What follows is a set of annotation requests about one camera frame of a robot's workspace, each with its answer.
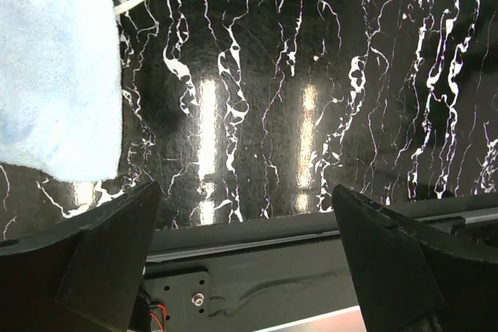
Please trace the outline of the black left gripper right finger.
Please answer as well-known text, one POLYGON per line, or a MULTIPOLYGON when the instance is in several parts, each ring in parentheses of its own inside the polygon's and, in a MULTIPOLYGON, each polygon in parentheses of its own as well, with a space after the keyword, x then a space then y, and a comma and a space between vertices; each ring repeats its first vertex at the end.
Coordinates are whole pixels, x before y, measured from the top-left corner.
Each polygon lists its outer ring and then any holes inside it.
POLYGON ((438 229, 338 185, 332 204, 368 331, 495 331, 497 219, 438 229))

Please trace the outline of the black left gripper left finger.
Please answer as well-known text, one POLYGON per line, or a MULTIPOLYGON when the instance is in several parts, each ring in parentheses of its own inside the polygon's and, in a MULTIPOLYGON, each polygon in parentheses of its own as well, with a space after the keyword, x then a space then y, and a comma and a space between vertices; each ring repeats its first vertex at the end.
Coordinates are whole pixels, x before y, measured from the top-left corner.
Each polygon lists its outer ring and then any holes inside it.
POLYGON ((125 331, 160 187, 144 183, 49 228, 1 243, 3 331, 125 331))

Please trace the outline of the light blue towel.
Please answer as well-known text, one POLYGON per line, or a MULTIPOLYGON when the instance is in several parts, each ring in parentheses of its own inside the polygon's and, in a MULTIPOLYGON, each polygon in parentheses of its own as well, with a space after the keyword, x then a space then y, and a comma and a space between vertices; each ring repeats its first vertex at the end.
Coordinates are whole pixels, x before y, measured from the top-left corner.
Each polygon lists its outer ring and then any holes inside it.
POLYGON ((58 180, 117 176, 120 42, 112 0, 1 0, 1 160, 58 180))

